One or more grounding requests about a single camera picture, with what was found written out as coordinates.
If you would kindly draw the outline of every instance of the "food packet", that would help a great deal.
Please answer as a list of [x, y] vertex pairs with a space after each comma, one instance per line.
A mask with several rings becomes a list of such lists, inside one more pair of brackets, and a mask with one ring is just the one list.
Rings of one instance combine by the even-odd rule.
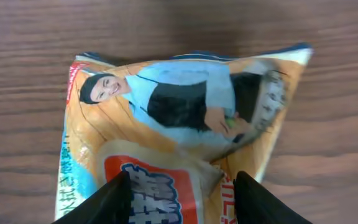
[[[172, 223], [236, 223], [232, 180], [244, 170], [261, 181], [311, 53], [309, 45], [298, 44], [248, 58], [193, 52], [119, 67], [98, 54], [78, 55], [68, 81], [55, 219], [70, 213], [120, 171], [127, 171], [133, 183], [139, 173], [144, 178], [161, 175], [160, 182], [151, 182], [159, 183], [162, 191], [178, 193], [176, 199], [171, 198], [174, 203], [161, 202], [171, 205], [168, 210], [174, 215], [152, 223], [166, 223], [170, 218]], [[137, 79], [131, 86], [134, 96], [111, 93], [113, 97], [95, 103], [99, 95], [92, 96], [92, 89], [84, 98], [89, 77], [103, 74]], [[104, 84], [94, 86], [116, 91], [117, 86]], [[206, 125], [210, 108], [222, 108], [219, 112], [223, 111], [226, 120], [222, 126], [230, 126], [226, 129], [233, 135], [216, 134]], [[197, 119], [190, 119], [189, 114]], [[164, 181], [168, 180], [174, 184], [167, 185]], [[133, 195], [140, 189], [136, 184], [131, 187]], [[147, 205], [151, 202], [148, 206], [154, 210], [131, 213], [129, 220], [137, 220], [132, 223], [146, 223], [151, 211], [156, 217], [169, 213], [153, 202], [168, 199], [152, 193], [148, 194], [152, 198], [143, 195], [142, 199]]]

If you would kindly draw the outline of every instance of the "woman's hand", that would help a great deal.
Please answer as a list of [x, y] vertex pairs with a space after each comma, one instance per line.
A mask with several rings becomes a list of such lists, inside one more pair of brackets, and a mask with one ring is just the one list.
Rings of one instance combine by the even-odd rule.
[[207, 108], [204, 122], [215, 133], [227, 134], [229, 132], [223, 108]]

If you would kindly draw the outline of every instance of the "brown background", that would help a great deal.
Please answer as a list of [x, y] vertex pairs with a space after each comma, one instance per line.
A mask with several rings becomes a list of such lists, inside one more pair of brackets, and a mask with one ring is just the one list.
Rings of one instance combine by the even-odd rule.
[[53, 220], [68, 67], [313, 44], [264, 185], [313, 223], [358, 223], [358, 0], [0, 0], [0, 223]]

